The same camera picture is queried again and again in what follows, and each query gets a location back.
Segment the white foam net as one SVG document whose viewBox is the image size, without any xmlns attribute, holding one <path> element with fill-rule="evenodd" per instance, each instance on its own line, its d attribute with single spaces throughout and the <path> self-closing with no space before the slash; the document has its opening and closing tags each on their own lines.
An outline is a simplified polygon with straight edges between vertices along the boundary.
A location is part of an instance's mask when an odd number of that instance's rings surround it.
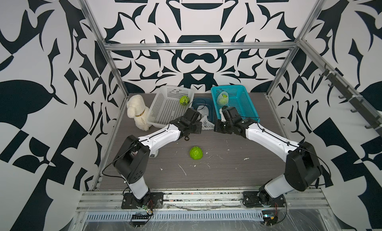
<svg viewBox="0 0 382 231">
<path fill-rule="evenodd" d="M 202 130 L 213 130 L 214 124 L 209 121 L 210 110 L 205 105 L 200 105 L 198 107 L 198 112 L 201 114 L 200 122 L 202 124 Z"/>
</svg>

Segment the green custard apple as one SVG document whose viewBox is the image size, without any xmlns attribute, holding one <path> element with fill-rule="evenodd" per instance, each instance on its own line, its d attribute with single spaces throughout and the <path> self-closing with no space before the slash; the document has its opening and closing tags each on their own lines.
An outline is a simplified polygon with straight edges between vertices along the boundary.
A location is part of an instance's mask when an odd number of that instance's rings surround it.
<svg viewBox="0 0 382 231">
<path fill-rule="evenodd" d="M 219 96 L 219 98 L 218 98 L 218 103 L 219 103 L 219 105 L 221 105 L 221 106 L 225 106 L 225 105 L 227 105 L 227 104 L 228 104 L 228 101 L 229 101 L 228 96 L 225 95 L 225 94 L 221 94 L 221 95 Z"/>
<path fill-rule="evenodd" d="M 199 159 L 202 159 L 203 158 L 203 151 L 200 147 L 193 147 L 190 149 L 190 152 L 189 152 L 189 155 L 192 159 L 194 160 L 199 160 Z"/>
<path fill-rule="evenodd" d="M 190 98 L 188 96 L 182 96 L 179 100 L 181 106 L 187 106 L 190 104 Z"/>
</svg>

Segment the white foam net sleeve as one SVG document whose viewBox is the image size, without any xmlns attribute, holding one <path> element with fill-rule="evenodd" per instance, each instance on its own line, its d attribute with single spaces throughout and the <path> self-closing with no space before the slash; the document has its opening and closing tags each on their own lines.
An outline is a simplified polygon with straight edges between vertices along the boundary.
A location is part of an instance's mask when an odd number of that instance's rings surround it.
<svg viewBox="0 0 382 231">
<path fill-rule="evenodd" d="M 221 92 L 216 101 L 219 106 L 226 106 L 229 103 L 228 93 L 225 91 Z"/>
</svg>

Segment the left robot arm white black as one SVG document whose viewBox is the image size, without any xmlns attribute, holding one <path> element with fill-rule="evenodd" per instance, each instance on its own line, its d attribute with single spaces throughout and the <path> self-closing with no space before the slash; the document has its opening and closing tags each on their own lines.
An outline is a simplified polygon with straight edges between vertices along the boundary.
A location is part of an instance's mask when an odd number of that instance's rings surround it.
<svg viewBox="0 0 382 231">
<path fill-rule="evenodd" d="M 144 180 L 149 157 L 169 143 L 181 138 L 187 141 L 190 134 L 200 134 L 200 118 L 198 111 L 188 108 L 183 116 L 152 134 L 139 138 L 131 135 L 125 139 L 111 164 L 127 183 L 135 200 L 145 204 L 149 199 L 150 189 Z"/>
</svg>

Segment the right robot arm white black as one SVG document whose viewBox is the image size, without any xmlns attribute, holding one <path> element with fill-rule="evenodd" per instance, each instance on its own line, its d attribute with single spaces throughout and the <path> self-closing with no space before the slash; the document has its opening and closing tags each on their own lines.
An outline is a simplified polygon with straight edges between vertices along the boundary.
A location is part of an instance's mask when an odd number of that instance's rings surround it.
<svg viewBox="0 0 382 231">
<path fill-rule="evenodd" d="M 305 191 L 323 174 L 311 144 L 288 140 L 253 119 L 242 119 L 238 116 L 225 121 L 218 120 L 214 130 L 223 134 L 236 134 L 256 142 L 285 162 L 284 174 L 261 187 L 266 197 L 275 199 L 293 190 Z"/>
</svg>

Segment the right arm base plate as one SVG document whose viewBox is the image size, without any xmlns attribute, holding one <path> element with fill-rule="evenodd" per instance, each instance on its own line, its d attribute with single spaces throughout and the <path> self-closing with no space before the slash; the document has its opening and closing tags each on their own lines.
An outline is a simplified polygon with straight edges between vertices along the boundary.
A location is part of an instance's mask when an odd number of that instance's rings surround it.
<svg viewBox="0 0 382 231">
<path fill-rule="evenodd" d="M 247 208 L 284 207 L 286 203 L 284 195 L 272 198 L 265 191 L 244 191 L 242 194 L 242 204 Z"/>
</svg>

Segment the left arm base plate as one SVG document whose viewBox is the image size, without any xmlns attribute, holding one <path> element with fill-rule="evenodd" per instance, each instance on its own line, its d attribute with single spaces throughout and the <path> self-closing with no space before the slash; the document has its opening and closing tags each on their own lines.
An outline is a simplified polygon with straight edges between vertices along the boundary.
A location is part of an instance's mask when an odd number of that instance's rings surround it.
<svg viewBox="0 0 382 231">
<path fill-rule="evenodd" d="M 137 199 L 132 193 L 125 193 L 121 204 L 122 209 L 157 208 L 163 205 L 164 193 L 148 192 L 143 198 Z"/>
</svg>

